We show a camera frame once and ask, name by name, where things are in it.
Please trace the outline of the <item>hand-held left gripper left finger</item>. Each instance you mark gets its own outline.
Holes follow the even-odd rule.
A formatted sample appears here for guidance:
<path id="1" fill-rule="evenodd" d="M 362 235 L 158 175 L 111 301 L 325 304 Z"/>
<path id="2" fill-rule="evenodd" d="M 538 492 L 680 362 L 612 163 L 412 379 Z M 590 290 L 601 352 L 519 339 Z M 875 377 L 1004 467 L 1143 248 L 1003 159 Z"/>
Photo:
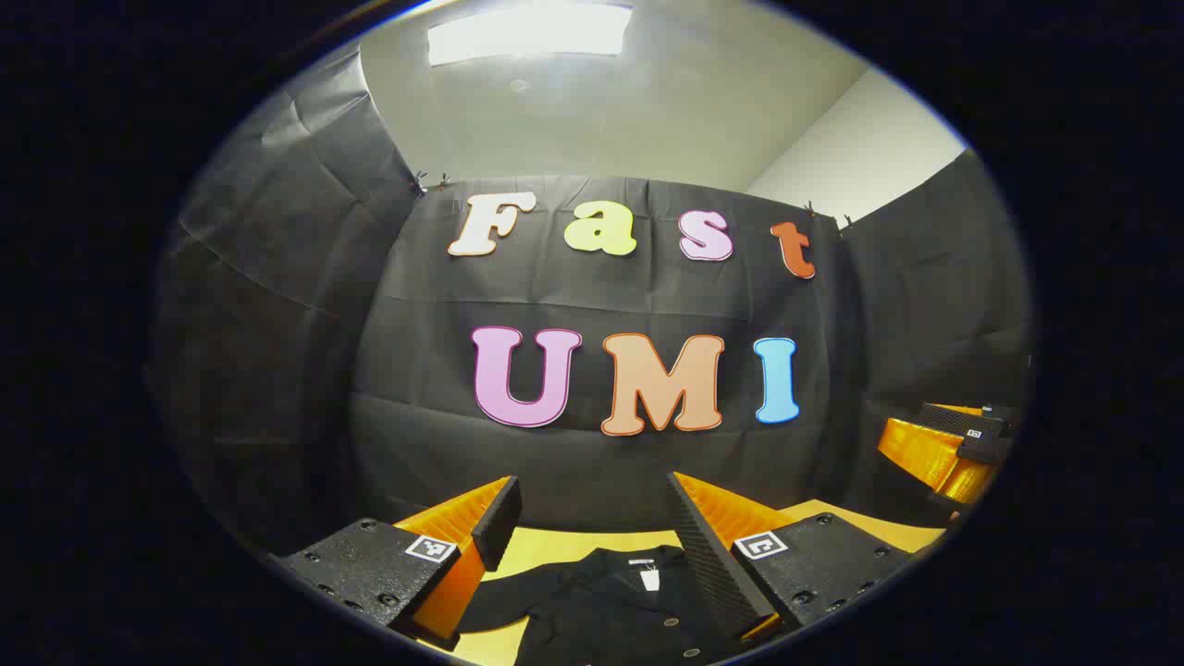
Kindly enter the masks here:
<path id="1" fill-rule="evenodd" d="M 461 620 L 485 574 L 498 569 L 521 511 L 519 480 L 509 475 L 394 524 L 356 520 L 271 561 L 369 623 L 453 649 Z"/>

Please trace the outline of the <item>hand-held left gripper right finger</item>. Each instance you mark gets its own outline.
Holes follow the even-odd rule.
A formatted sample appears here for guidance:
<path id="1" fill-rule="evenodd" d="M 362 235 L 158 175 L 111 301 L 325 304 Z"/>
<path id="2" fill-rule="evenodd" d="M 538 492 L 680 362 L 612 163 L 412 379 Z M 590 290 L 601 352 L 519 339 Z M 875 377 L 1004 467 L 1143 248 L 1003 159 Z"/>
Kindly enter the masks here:
<path id="1" fill-rule="evenodd" d="M 847 610 L 920 561 L 834 512 L 792 519 L 678 472 L 668 484 L 699 591 L 723 636 L 739 642 Z"/>

